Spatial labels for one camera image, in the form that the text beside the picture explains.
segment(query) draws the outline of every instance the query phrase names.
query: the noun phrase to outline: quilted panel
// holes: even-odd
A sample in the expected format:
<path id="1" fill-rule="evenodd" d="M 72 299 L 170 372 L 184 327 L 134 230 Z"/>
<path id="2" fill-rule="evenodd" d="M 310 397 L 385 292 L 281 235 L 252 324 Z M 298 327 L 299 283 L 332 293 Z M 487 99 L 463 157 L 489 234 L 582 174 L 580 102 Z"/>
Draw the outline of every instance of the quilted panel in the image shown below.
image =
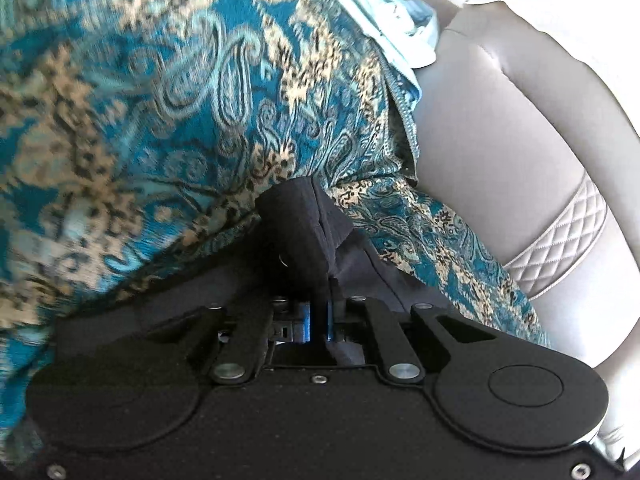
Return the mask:
<path id="1" fill-rule="evenodd" d="M 554 223 L 505 268 L 527 296 L 542 294 L 590 250 L 608 211 L 604 197 L 585 175 L 575 196 Z"/>

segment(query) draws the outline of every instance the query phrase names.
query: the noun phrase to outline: blue patterned fabric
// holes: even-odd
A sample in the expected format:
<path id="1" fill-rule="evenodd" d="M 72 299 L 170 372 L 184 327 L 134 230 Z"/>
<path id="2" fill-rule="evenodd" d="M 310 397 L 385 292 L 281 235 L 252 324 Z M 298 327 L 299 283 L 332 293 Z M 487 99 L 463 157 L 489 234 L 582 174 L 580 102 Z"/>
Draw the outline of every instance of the blue patterned fabric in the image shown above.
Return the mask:
<path id="1" fill-rule="evenodd" d="M 335 0 L 0 0 L 0 458 L 54 316 L 148 290 L 316 175 L 383 258 L 468 317 L 546 344 L 464 222 L 415 192 L 415 125 Z"/>

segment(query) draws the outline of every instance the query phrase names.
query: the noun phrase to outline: screw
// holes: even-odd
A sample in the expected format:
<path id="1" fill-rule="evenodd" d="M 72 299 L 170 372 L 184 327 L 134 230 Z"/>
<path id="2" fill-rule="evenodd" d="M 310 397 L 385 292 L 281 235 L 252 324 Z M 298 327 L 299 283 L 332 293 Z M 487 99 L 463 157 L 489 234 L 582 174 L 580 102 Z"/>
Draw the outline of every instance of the screw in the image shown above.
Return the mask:
<path id="1" fill-rule="evenodd" d="M 324 375 L 314 375 L 311 377 L 311 382 L 313 384 L 327 384 L 328 380 L 329 379 Z"/>
<path id="2" fill-rule="evenodd" d="M 214 375 L 219 379 L 239 379 L 244 375 L 244 368 L 236 363 L 222 363 L 213 369 Z"/>
<path id="3" fill-rule="evenodd" d="M 587 480 L 591 476 L 591 467 L 588 464 L 578 464 L 571 471 L 574 480 Z"/>
<path id="4" fill-rule="evenodd" d="M 420 375 L 420 368 L 409 363 L 398 363 L 389 368 L 389 373 L 396 379 L 415 379 Z"/>
<path id="5" fill-rule="evenodd" d="M 51 464 L 47 467 L 47 476 L 51 478 L 51 480 L 65 480 L 66 479 L 66 469 L 58 464 Z"/>

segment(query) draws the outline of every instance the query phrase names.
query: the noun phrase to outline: patterned cushion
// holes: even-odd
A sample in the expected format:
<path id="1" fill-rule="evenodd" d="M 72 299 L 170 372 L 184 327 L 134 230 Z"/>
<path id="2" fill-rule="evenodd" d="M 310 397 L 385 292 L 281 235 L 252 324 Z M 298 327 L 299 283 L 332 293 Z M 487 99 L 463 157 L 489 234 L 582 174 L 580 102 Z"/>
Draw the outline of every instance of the patterned cushion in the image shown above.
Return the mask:
<path id="1" fill-rule="evenodd" d="M 475 235 L 416 193 L 393 72 L 335 0 L 0 0 L 0 442 L 54 316 L 149 290 L 316 175 L 383 258 L 466 315 L 546 344 Z"/>

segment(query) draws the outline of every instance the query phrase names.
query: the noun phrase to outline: leather seat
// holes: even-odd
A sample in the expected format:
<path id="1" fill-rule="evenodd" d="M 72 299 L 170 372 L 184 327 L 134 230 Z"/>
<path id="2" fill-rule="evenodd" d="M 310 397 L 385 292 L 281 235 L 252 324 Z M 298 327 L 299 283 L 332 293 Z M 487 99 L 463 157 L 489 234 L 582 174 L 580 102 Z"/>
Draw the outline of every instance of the leather seat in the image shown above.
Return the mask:
<path id="1" fill-rule="evenodd" d="M 599 437 L 640 460 L 640 138 L 584 63 L 495 2 L 463 7 L 417 71 L 420 188 L 530 297 L 554 347 L 604 378 Z"/>

